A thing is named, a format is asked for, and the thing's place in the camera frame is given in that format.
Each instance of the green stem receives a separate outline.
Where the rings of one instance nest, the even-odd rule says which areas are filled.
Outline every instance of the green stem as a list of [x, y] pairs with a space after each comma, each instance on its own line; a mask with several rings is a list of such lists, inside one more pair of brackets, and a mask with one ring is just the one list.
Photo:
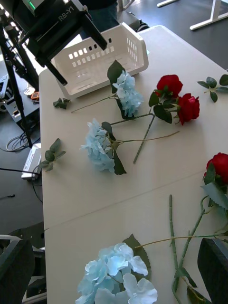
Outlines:
[[101, 100], [96, 101], [96, 102], [93, 103], [93, 104], [85, 105], [85, 106], [83, 106], [82, 108], [79, 108], [79, 109], [76, 109], [76, 110], [72, 111], [71, 113], [74, 113], [74, 112], [79, 111], [79, 110], [81, 110], [81, 109], [87, 108], [88, 106], [95, 105], [95, 104], [97, 104], [97, 103], [99, 103], [99, 102], [101, 102], [101, 101], [103, 101], [103, 100], [106, 100], [106, 99], [109, 99], [109, 98], [111, 99], [111, 97], [114, 97], [114, 96], [115, 96], [115, 95], [113, 95], [113, 96], [108, 96], [108, 97], [106, 97], [106, 98], [103, 98], [103, 99], [101, 99]]
[[134, 120], [134, 119], [141, 118], [141, 117], [145, 117], [145, 116], [149, 116], [149, 115], [155, 116], [155, 115], [152, 114], [152, 113], [148, 113], [148, 114], [144, 114], [144, 115], [140, 115], [140, 116], [133, 117], [133, 118], [131, 118], [131, 119], [120, 120], [120, 121], [118, 121], [118, 122], [116, 122], [116, 123], [111, 123], [111, 125], [120, 124], [120, 123], [124, 123], [124, 122], [128, 122], [129, 120]]
[[146, 131], [146, 134], [145, 134], [145, 136], [144, 136], [143, 142], [141, 143], [141, 145], [140, 145], [140, 147], [139, 147], [139, 150], [138, 150], [138, 152], [137, 152], [137, 154], [136, 154], [136, 157], [134, 158], [134, 161], [133, 161], [134, 164], [137, 162], [137, 159], [138, 159], [138, 157], [139, 157], [139, 154], [140, 154], [140, 152], [141, 152], [141, 150], [142, 150], [142, 147], [143, 147], [143, 145], [144, 145], [144, 142], [145, 142], [145, 140], [146, 140], [146, 137], [147, 137], [147, 135], [148, 135], [148, 133], [149, 133], [149, 130], [150, 130], [150, 128], [151, 128], [151, 125], [152, 125], [152, 123], [153, 123], [155, 117], [156, 117], [156, 116], [154, 115], [153, 118], [151, 119], [151, 122], [150, 122], [150, 124], [149, 124], [149, 126], [148, 126], [148, 129], [147, 129], [147, 131]]

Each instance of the white table leg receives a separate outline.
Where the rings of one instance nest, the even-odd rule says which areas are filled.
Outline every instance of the white table leg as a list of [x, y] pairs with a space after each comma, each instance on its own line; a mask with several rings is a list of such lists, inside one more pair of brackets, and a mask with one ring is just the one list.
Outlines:
[[157, 7], [161, 8], [162, 6], [173, 3], [175, 1], [177, 1], [177, 0], [166, 0], [166, 1], [160, 2], [160, 3], [157, 4]]
[[219, 15], [220, 6], [221, 6], [221, 0], [213, 0], [210, 19], [190, 26], [190, 30], [199, 29], [199, 28], [202, 28], [202, 27], [204, 27], [208, 24], [211, 24], [211, 23], [217, 22], [219, 20], [222, 20], [224, 18], [227, 18], [228, 13]]

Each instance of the blue hydrangea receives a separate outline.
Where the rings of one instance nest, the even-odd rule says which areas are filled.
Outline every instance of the blue hydrangea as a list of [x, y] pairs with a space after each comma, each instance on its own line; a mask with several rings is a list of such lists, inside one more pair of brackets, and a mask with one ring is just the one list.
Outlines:
[[109, 170], [114, 173], [115, 162], [111, 143], [106, 137], [107, 131], [102, 129], [96, 119], [88, 123], [89, 133], [86, 137], [86, 144], [82, 149], [87, 149], [89, 159], [99, 171]]
[[127, 72], [122, 71], [117, 82], [113, 84], [113, 86], [117, 89], [116, 94], [120, 99], [124, 114], [128, 117], [132, 117], [143, 102], [143, 96], [135, 90], [134, 77], [131, 77]]

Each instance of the hydrangea leaf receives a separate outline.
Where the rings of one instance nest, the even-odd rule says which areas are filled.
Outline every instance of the hydrangea leaf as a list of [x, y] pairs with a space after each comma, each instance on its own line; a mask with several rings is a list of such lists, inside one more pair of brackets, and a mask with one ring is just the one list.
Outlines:
[[[150, 280], [151, 274], [152, 274], [152, 272], [151, 272], [151, 263], [150, 263], [150, 260], [148, 258], [148, 255], [146, 253], [146, 250], [143, 247], [135, 249], [135, 247], [140, 246], [141, 244], [134, 237], [134, 234], [131, 234], [128, 238], [126, 238], [123, 241], [123, 243], [126, 243], [133, 250], [134, 256], [140, 256], [140, 258], [146, 264], [147, 270], [148, 270], [148, 275], [145, 278], [147, 280]], [[133, 274], [136, 277], [137, 281], [141, 280], [144, 277], [143, 275], [137, 274], [135, 272], [133, 272]]]
[[114, 150], [114, 162], [115, 162], [114, 170], [116, 175], [122, 175], [127, 173], [115, 150]]
[[115, 60], [112, 65], [108, 69], [108, 79], [110, 80], [110, 83], [112, 85], [112, 93], [116, 93], [117, 89], [113, 86], [117, 82], [117, 79], [121, 75], [122, 71], [125, 71], [125, 68], [122, 67], [122, 65]]

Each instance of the jeans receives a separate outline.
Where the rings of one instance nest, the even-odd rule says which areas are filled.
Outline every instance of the jeans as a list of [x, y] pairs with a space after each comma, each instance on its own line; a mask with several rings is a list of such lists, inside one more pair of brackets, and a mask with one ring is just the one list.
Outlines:
[[[119, 25], [119, 22], [117, 21], [117, 3], [114, 3], [104, 9], [90, 10], [89, 14], [93, 19], [93, 23], [100, 32]], [[88, 35], [85, 32], [81, 32], [80, 35], [82, 39], [88, 38]]]

